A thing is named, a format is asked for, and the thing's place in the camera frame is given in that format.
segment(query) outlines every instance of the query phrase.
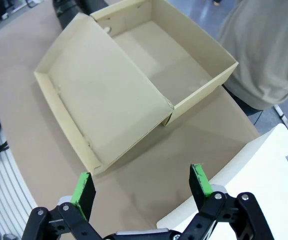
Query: gray floor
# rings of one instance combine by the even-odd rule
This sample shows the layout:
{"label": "gray floor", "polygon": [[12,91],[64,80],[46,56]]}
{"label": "gray floor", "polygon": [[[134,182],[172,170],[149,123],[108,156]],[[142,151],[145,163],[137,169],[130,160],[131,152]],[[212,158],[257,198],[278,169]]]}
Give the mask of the gray floor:
{"label": "gray floor", "polygon": [[[192,20],[198,23],[204,30],[206,30],[213,38],[217,38],[218,31],[224,19],[229,12],[234,8],[235,0],[223,0],[220,6],[214,6],[212,0],[168,0],[182,13],[189,16]],[[29,8],[26,6],[20,11],[16,12],[8,19],[0,23],[0,29],[5,27],[13,19],[27,12]],[[288,100],[280,104],[280,108],[288,118]],[[264,134],[271,130],[278,123],[281,123],[277,113],[273,108],[264,110],[260,115],[257,113],[249,117],[250,121],[255,124],[259,133]]]}

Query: green tape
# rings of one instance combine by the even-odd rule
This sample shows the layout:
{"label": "green tape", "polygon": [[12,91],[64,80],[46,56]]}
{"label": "green tape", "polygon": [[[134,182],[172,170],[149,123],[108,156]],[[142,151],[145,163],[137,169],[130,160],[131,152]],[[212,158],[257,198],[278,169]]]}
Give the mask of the green tape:
{"label": "green tape", "polygon": [[209,181],[206,177],[206,174],[204,173],[204,170],[202,168],[201,164],[193,164],[193,169],[195,171],[195,174],[197,176],[197,180],[199,181],[199,184],[205,194],[206,197],[209,197],[213,193],[213,189],[211,185],[209,184]]}
{"label": "green tape", "polygon": [[85,219],[86,219],[86,217],[85,217],[83,210],[79,204],[79,201],[80,201],[80,197],[84,191],[85,185],[86,185],[89,177],[91,177],[89,172],[83,172],[80,174],[77,186],[75,188],[74,194],[73,194],[72,199],[70,201],[76,208],[78,208],[78,210],[80,211],[80,213],[82,214],[82,216]]}

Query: table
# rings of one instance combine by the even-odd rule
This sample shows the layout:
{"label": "table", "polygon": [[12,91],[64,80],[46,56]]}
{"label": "table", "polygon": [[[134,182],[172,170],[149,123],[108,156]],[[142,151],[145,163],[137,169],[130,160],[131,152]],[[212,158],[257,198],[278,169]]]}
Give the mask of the table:
{"label": "table", "polygon": [[[37,204],[49,209],[72,194],[85,171],[33,75],[60,32],[50,0],[0,30],[0,119],[27,186]],[[191,195],[190,163],[203,163],[212,178],[258,136],[227,92],[217,88],[94,178],[91,224],[101,236],[155,228]]]}

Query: black pants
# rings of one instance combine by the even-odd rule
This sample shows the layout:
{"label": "black pants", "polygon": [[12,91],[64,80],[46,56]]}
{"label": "black pants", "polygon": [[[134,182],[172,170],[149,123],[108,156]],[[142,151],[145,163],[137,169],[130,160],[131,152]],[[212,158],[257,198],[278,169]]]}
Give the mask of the black pants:
{"label": "black pants", "polygon": [[239,107],[243,110],[243,112],[247,115],[253,115],[255,113],[260,112],[261,110],[254,109],[238,97],[236,97],[234,94],[232,94],[224,85],[222,85],[224,89],[229,93],[229,95],[234,99],[234,101],[239,105]]}

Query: ribbed white panel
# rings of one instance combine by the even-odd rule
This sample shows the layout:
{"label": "ribbed white panel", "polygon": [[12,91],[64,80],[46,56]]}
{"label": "ribbed white panel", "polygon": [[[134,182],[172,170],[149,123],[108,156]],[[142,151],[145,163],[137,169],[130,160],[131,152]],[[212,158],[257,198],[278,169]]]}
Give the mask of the ribbed white panel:
{"label": "ribbed white panel", "polygon": [[[6,141],[1,131],[0,144]],[[21,238],[29,214],[37,206],[10,149],[0,152],[0,232]]]}

